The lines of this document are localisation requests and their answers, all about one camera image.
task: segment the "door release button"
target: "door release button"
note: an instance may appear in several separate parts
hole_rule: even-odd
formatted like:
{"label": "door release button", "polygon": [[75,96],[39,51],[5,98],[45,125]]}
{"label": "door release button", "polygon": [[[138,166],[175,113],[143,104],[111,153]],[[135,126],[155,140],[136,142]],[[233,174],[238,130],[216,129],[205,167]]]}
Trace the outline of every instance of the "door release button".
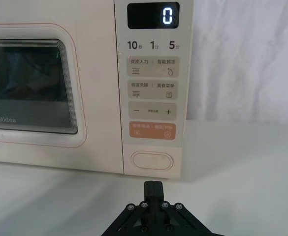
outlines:
{"label": "door release button", "polygon": [[141,169],[167,171],[173,166],[172,157],[163,152],[138,151],[131,156],[132,163]]}

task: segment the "white table surface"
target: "white table surface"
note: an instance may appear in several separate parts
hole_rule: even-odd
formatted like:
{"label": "white table surface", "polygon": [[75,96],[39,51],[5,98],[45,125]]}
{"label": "white table surface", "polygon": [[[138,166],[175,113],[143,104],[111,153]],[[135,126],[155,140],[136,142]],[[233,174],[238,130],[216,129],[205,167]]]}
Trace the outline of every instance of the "white table surface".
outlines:
{"label": "white table surface", "polygon": [[[0,236],[99,236],[145,177],[0,163]],[[226,236],[288,236],[288,126],[188,122],[183,174],[162,180]]]}

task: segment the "microwave oven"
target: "microwave oven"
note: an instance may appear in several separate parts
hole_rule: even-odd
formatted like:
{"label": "microwave oven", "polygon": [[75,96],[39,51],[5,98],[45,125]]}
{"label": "microwave oven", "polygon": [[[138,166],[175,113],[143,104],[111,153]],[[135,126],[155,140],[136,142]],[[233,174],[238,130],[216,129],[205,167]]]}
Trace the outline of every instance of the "microwave oven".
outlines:
{"label": "microwave oven", "polygon": [[1,0],[0,162],[178,178],[193,0]]}

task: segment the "white backdrop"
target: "white backdrop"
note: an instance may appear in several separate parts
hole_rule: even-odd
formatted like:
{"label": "white backdrop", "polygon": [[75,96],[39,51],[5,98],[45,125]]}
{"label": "white backdrop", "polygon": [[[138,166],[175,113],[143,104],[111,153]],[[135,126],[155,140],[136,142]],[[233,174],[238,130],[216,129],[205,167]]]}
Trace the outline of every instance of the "white backdrop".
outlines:
{"label": "white backdrop", "polygon": [[195,0],[188,118],[288,123],[288,0]]}

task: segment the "microwave door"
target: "microwave door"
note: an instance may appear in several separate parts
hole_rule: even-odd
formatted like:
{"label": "microwave door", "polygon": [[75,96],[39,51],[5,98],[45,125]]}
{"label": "microwave door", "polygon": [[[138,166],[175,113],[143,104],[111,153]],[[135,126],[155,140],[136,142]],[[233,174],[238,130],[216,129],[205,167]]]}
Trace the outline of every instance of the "microwave door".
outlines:
{"label": "microwave door", "polygon": [[77,133],[61,42],[0,40],[0,129]]}

